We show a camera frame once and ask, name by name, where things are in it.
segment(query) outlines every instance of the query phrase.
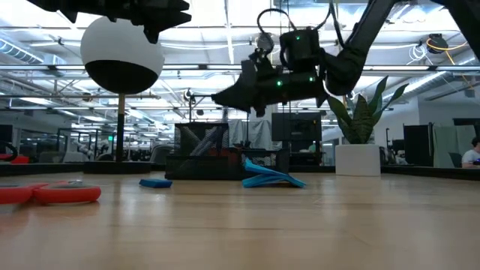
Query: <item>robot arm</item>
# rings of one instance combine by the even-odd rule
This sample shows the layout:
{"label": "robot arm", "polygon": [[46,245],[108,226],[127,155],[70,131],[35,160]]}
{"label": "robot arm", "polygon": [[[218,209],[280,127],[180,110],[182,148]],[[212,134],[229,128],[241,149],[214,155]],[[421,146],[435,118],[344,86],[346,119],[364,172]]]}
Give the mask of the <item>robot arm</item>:
{"label": "robot arm", "polygon": [[79,12],[106,16],[110,21],[130,20],[134,26],[144,26],[152,44],[160,32],[191,21],[183,13],[190,5],[183,0],[28,0],[45,11],[61,11],[72,23]]}
{"label": "robot arm", "polygon": [[[473,51],[480,56],[480,36],[476,29],[480,27],[480,4],[471,0],[434,0],[445,5],[458,24]],[[316,98],[319,107],[328,97],[323,81],[334,95],[348,95],[362,75],[368,50],[378,32],[383,27],[394,5],[401,0],[369,0],[352,34],[343,42],[338,40],[343,50],[330,55],[318,42],[316,28],[295,29],[280,36],[280,60],[289,70],[272,67],[266,58],[269,51],[257,49],[249,60],[241,63],[242,74],[235,85],[212,95],[220,105],[250,112],[253,107],[257,115],[264,113],[266,105]],[[282,10],[270,10],[284,13]],[[338,29],[335,13],[335,28]]]}

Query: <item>table surface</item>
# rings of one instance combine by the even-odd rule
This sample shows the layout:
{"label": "table surface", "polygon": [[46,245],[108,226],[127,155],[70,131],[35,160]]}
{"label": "table surface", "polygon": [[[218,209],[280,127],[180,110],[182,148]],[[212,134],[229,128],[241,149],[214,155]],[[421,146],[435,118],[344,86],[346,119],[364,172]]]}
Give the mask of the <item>table surface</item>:
{"label": "table surface", "polygon": [[480,182],[293,175],[307,187],[138,185],[161,173],[0,178],[102,189],[97,203],[2,206],[0,268],[480,269]]}

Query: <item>white spherical lamp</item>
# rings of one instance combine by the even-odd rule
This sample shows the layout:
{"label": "white spherical lamp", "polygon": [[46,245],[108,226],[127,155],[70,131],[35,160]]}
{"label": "white spherical lamp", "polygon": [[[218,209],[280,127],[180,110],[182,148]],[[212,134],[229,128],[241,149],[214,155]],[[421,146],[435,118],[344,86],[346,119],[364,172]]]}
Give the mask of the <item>white spherical lamp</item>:
{"label": "white spherical lamp", "polygon": [[150,88],[165,62],[160,43],[149,43],[143,27],[125,19],[96,19],[83,34],[80,52],[88,75],[116,94],[133,95]]}

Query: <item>white pot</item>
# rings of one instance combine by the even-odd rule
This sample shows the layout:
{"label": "white pot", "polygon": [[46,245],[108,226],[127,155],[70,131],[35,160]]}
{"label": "white pot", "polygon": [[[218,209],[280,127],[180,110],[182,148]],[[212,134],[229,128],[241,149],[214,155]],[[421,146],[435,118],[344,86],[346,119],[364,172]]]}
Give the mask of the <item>white pot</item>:
{"label": "white pot", "polygon": [[380,147],[337,145],[335,171],[338,176],[380,176]]}

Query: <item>blue towel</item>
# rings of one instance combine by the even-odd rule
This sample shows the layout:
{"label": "blue towel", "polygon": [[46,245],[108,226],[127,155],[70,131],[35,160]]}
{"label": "blue towel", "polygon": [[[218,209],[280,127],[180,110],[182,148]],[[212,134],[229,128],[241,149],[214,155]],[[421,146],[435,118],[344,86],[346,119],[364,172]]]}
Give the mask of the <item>blue towel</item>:
{"label": "blue towel", "polygon": [[172,186],[171,181],[163,179],[142,179],[139,184],[147,188],[170,188]]}
{"label": "blue towel", "polygon": [[260,185],[273,184],[282,181],[287,181],[299,188],[303,188],[305,185],[307,185],[303,181],[293,178],[285,173],[255,165],[249,159],[245,161],[245,170],[252,173],[259,173],[259,175],[244,179],[241,182],[244,188],[253,188]]}

